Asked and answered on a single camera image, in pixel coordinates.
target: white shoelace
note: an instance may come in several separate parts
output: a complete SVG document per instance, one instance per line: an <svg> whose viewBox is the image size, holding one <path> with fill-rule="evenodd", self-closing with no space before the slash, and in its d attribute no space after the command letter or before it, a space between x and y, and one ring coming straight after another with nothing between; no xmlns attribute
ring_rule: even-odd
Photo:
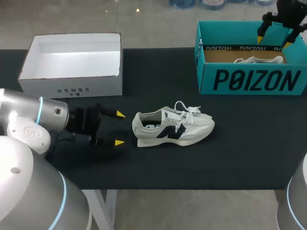
<svg viewBox="0 0 307 230"><path fill-rule="evenodd" d="M244 61L243 58L238 58L237 60L234 61L234 63L240 63L240 62L242 62L242 61Z"/></svg>
<svg viewBox="0 0 307 230"><path fill-rule="evenodd" d="M175 103L175 110L176 110L176 105L177 105L177 103L181 103L182 106L187 110L187 112L186 112L186 111L182 111L181 115L179 116L180 118L182 118L183 116L186 116L186 118L183 119L183 120L181 120L181 121L177 121L177 123L178 123L178 124L181 124L181 123L186 123L186 122L187 122L188 124L193 125L193 124L194 124L193 113L200 114L200 113L201 113L200 110L199 110L200 106L199 106L199 107L188 107L188 108L187 108L187 107L183 104L182 101L177 101L177 102Z"/></svg>

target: white sneaker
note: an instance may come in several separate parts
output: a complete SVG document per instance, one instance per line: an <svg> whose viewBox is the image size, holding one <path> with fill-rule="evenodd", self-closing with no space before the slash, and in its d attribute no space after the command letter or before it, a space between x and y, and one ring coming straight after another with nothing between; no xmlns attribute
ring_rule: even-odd
<svg viewBox="0 0 307 230"><path fill-rule="evenodd" d="M177 103L181 103L187 112L176 110ZM212 132L215 123L211 116L202 114L199 108L187 108L178 101L175 109L164 107L153 113L138 112L132 122L138 147L166 142L186 146L204 139Z"/></svg>
<svg viewBox="0 0 307 230"><path fill-rule="evenodd" d="M283 63L283 57L277 56L274 59L259 59L256 57L250 57L246 60L243 58L238 58L234 61L234 63L273 63L273 64L282 64Z"/></svg>

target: shoe sole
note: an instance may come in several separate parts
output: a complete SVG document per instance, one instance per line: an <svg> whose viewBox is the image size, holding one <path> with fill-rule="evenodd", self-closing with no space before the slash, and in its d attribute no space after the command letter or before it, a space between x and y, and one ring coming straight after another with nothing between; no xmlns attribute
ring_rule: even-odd
<svg viewBox="0 0 307 230"><path fill-rule="evenodd" d="M188 146L188 145L192 145L195 144L201 140L203 140L204 138L206 138L213 130L214 127L212 127L212 129L210 130L209 133L207 133L204 136L201 136L197 139L193 139L193 140L177 140L177 139L170 139L170 138L153 138L153 139L140 139L138 138L138 142L137 142L137 146L138 147L151 147L151 146L157 146L157 145L161 145L164 143L174 143L180 146Z"/></svg>

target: reflective floor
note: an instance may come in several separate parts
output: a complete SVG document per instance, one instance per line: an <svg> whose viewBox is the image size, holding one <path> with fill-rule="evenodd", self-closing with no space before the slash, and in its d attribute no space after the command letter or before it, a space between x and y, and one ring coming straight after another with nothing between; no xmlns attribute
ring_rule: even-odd
<svg viewBox="0 0 307 230"><path fill-rule="evenodd" d="M28 48L34 35L121 32L124 48L189 47L198 20L261 20L270 7L227 3L176 9L168 0L0 0L0 49Z"/></svg>
<svg viewBox="0 0 307 230"><path fill-rule="evenodd" d="M247 3L181 10L167 0L0 0L0 49L27 49L34 35L82 32L121 32L124 48L192 47L198 20L261 20L275 10ZM274 230L276 206L273 190L122 190L115 229Z"/></svg>

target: table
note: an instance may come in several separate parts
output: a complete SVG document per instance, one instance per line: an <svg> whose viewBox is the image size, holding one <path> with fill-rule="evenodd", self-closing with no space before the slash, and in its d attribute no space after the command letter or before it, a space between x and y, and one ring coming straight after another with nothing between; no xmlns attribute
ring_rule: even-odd
<svg viewBox="0 0 307 230"><path fill-rule="evenodd" d="M92 150L88 137L77 135L76 143L57 145L52 164L81 189L284 189L307 150L307 93L200 95L193 50L124 49L123 96L64 101L70 108L101 103L121 111L127 118L103 119L98 135L125 144ZM17 77L25 54L0 51L1 88L21 90ZM178 100L213 117L212 135L187 147L134 146L134 115Z"/></svg>

